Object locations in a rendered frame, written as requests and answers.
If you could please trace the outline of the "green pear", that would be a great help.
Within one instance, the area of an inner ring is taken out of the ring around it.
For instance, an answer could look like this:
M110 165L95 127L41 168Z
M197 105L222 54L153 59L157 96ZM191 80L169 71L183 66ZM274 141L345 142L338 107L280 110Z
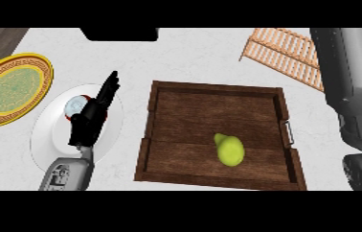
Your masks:
M242 141L236 136L228 136L221 133L214 135L217 159L227 167L237 166L245 157L245 148Z

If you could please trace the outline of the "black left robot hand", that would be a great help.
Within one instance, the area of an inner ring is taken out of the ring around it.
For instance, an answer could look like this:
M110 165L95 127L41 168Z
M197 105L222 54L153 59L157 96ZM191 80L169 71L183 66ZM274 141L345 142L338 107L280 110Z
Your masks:
M103 82L97 96L88 100L81 112L70 116L69 146L91 147L94 145L118 88L116 71L113 71Z

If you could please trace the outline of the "dark brown wooden tray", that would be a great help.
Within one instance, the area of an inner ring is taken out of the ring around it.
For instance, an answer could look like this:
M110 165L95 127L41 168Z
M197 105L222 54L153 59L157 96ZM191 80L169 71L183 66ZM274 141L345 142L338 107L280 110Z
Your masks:
M155 81L134 179L254 190L307 189L286 132L277 87ZM246 155L234 167L217 160L214 136L237 137Z

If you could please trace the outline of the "black rounded object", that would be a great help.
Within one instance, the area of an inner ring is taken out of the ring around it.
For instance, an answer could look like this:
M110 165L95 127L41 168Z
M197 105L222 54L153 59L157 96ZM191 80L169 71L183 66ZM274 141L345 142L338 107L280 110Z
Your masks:
M342 167L351 190L362 191L362 153L344 156Z

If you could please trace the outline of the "dark grey appliance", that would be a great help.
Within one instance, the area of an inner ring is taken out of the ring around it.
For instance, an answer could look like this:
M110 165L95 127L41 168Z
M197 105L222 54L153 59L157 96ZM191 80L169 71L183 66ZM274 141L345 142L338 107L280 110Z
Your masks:
M362 28L310 28L324 101L344 142L362 151Z

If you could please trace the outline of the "yellow green round plate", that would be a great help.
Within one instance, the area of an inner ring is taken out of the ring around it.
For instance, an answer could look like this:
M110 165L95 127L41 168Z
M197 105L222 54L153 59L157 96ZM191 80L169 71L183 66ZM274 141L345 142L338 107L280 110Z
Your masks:
M17 120L45 97L53 80L48 59L20 53L0 59L0 126Z

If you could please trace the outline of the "white round plate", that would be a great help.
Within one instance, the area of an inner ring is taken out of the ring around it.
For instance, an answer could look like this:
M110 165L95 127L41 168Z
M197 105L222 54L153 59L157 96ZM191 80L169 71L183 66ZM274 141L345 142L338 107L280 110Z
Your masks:
M45 171L57 157L79 158L81 152L67 145L70 136L70 121L64 117L63 108L67 101L79 95L94 98L100 84L84 84L61 92L50 101L35 122L29 150L38 168ZM115 97L107 109L106 122L94 144L92 159L98 161L113 147L122 126L122 106Z

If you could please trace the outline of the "black appliance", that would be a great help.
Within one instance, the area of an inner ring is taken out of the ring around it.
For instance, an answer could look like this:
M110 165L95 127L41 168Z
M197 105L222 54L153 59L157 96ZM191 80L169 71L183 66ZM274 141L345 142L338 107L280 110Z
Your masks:
M91 41L155 41L156 28L81 28Z

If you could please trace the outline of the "dark brown wooden panel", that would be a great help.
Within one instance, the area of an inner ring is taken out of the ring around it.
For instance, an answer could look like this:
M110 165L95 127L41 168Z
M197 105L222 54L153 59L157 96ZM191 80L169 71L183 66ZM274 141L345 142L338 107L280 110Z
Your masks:
M26 32L26 28L0 28L0 59L13 53Z

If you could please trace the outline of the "red-rimmed silver can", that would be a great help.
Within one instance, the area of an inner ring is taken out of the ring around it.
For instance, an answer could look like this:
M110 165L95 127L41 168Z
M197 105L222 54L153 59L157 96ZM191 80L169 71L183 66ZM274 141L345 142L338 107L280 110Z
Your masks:
M87 95L78 95L69 99L63 107L63 114L66 119L70 119L73 114L81 113L82 108L88 101L89 101L89 97Z

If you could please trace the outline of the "orange wooden slatted shelf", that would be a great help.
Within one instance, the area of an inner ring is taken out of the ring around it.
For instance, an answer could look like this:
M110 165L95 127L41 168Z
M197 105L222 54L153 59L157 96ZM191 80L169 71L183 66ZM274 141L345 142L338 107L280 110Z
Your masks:
M285 28L255 28L239 58L249 58L304 85L323 91L313 41Z

